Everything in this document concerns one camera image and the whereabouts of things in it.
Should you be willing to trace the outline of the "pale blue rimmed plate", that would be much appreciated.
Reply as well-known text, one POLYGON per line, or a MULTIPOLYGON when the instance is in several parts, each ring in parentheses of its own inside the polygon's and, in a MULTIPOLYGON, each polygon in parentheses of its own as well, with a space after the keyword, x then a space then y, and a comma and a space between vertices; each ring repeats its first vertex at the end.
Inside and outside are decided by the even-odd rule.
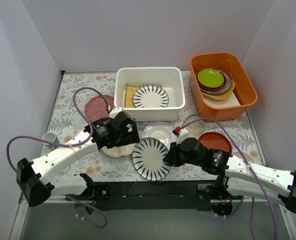
POLYGON ((142 138, 157 139, 169 150, 171 143, 177 141, 177 137, 172 133, 172 130, 172 126, 168 123, 152 122, 142 131, 142 138))

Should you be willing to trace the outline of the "pink polka dot plate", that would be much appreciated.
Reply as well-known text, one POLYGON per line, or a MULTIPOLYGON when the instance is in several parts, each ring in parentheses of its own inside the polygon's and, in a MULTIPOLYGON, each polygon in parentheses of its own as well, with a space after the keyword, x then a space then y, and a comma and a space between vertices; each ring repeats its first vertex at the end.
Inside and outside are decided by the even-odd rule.
POLYGON ((106 103, 101 96, 93 97, 85 106, 84 114, 91 122, 101 118, 108 118, 109 113, 106 109, 106 103))

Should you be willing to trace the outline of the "yellow bamboo mat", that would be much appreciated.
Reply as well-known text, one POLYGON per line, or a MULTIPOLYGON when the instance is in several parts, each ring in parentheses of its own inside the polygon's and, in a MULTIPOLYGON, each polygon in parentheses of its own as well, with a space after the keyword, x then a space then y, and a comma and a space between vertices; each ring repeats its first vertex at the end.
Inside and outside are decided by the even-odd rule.
POLYGON ((128 83, 125 85, 125 97, 124 97, 124 107, 125 108, 135 108, 133 103, 133 97, 135 92, 140 88, 139 86, 129 85, 128 83))

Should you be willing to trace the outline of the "blue striped white plate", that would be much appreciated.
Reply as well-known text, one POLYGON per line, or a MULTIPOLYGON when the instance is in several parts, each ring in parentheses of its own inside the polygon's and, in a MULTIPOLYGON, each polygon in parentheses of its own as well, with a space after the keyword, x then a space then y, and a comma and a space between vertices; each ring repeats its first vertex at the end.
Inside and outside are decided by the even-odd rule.
POLYGON ((136 108, 166 108, 169 96, 160 86, 145 85, 134 93, 133 104, 136 108))

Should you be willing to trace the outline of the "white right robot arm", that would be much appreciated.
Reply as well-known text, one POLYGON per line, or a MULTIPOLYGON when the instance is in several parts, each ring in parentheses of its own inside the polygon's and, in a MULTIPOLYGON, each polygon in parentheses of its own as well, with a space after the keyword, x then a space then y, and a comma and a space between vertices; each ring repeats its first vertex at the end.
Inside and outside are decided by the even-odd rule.
POLYGON ((215 183, 201 190, 211 199, 247 196, 275 201, 296 214, 296 169, 278 170, 245 160, 219 149, 207 149, 195 138, 172 143, 164 162, 172 167, 191 164, 215 175, 215 183))

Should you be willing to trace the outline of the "white board in bin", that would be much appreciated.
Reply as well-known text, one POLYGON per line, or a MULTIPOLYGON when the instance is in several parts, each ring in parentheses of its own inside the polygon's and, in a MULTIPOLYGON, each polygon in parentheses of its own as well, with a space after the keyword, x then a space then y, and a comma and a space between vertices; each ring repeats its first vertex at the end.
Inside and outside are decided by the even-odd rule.
POLYGON ((227 99, 217 100, 204 96, 205 102, 215 108, 237 107, 240 103, 234 93, 231 93, 227 99))

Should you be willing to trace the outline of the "orange plastic bin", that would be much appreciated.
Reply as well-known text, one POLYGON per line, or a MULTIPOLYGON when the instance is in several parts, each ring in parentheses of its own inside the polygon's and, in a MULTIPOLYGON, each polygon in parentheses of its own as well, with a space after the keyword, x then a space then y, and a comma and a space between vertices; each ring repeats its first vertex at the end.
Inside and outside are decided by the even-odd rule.
POLYGON ((258 99, 241 61, 228 52, 192 57, 189 85, 199 115, 217 121, 239 118, 258 99))

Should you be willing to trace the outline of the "cream divided plate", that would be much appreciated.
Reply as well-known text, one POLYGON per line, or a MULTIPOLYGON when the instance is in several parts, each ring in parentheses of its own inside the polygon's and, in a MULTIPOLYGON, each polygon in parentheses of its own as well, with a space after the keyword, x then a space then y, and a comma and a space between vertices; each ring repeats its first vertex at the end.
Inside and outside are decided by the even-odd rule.
POLYGON ((131 155, 134 147, 135 147, 135 144, 133 143, 133 144, 120 146, 120 147, 113 147, 113 148, 103 147, 101 150, 109 157, 116 159, 116 158, 126 157, 131 155))

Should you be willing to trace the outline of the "speckled beige plate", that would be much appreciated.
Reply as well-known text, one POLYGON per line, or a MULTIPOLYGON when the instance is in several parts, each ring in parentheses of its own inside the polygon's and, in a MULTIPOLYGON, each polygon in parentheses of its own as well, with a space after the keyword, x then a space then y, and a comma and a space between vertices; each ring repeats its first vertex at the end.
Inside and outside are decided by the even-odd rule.
MULTIPOLYGON (((186 125, 186 124, 191 123, 191 122, 198 120, 200 118, 201 117, 196 113, 191 114, 184 119, 182 125, 186 125)), ((190 124, 185 129, 189 132, 190 137, 194 137, 194 138, 198 139, 204 133, 204 123, 205 123, 204 121, 200 120, 200 121, 197 121, 193 124, 190 124)))

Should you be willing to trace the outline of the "red brown plate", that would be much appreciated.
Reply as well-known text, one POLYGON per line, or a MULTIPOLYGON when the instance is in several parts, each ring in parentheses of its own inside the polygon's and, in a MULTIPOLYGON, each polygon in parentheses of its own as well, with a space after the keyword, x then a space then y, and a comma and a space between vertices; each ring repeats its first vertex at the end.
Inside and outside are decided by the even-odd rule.
POLYGON ((230 141, 218 132, 206 132, 199 137, 198 141, 207 149, 216 149, 232 153, 230 141))

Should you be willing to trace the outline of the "floral table mat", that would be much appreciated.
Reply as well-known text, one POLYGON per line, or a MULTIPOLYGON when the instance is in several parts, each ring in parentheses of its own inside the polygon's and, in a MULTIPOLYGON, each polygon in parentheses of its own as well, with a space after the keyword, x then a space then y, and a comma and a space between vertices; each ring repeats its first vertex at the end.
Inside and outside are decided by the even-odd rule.
MULTIPOLYGON (((178 117, 170 123, 174 127, 182 126, 187 116, 198 114, 189 86, 189 75, 188 70, 182 72, 186 104, 180 110, 178 117)), ((81 87, 92 87, 104 95, 113 96, 115 81, 116 73, 114 72, 64 74, 47 130, 55 133, 62 144, 73 139, 86 125, 73 105, 74 92, 81 87)), ((238 148, 233 148, 234 153, 246 153, 254 160, 254 163, 266 164, 247 112, 238 119, 223 121, 221 125, 238 145, 238 148)), ((207 132, 223 134, 223 131, 215 123, 205 122, 204 133, 207 132)), ((136 171, 131 156, 111 158, 101 150, 83 157, 62 170, 59 175, 73 176, 82 173, 88 174, 95 182, 142 182, 145 180, 136 171)), ((199 167, 185 164, 181 167, 171 168, 165 179, 167 181, 213 180, 215 176, 202 171, 199 167)))

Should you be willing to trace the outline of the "black rimmed white bowl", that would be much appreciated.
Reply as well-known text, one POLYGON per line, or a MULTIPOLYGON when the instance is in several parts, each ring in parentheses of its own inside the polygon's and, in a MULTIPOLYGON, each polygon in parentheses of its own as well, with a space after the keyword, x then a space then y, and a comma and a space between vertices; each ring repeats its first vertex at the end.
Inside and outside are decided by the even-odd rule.
POLYGON ((254 160, 246 153, 235 152, 233 155, 239 157, 242 160, 244 160, 243 157, 245 157, 249 163, 254 163, 254 160))

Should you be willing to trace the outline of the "woven yellow basket tray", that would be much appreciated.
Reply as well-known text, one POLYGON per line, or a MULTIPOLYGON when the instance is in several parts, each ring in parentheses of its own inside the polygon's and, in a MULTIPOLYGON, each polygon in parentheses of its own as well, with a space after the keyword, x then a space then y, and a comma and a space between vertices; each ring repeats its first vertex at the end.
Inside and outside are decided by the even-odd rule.
POLYGON ((236 84, 234 83, 234 81, 232 81, 232 86, 230 87, 230 89, 223 94, 213 95, 213 94, 208 94, 208 93, 202 92, 202 95, 209 97, 211 99, 214 99, 214 100, 226 100, 233 93, 235 86, 236 86, 236 84))

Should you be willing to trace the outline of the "white small cup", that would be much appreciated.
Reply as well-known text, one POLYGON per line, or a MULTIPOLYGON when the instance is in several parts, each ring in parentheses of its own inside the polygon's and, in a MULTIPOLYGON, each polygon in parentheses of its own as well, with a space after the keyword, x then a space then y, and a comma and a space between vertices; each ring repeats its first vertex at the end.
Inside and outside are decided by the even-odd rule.
POLYGON ((57 146, 60 142, 57 138, 57 135, 52 132, 46 132, 42 136, 42 143, 46 146, 57 146))

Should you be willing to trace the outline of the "grey round plate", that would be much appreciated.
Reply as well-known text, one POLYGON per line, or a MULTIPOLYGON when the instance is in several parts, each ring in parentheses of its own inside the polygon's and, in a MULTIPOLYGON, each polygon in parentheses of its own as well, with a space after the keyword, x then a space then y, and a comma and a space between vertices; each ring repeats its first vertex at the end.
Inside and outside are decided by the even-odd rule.
POLYGON ((214 90, 213 88, 206 88, 205 86, 201 86, 201 90, 207 94, 211 95, 220 95, 227 92, 232 86, 232 79, 225 72, 220 71, 221 75, 224 77, 224 84, 220 89, 214 90))

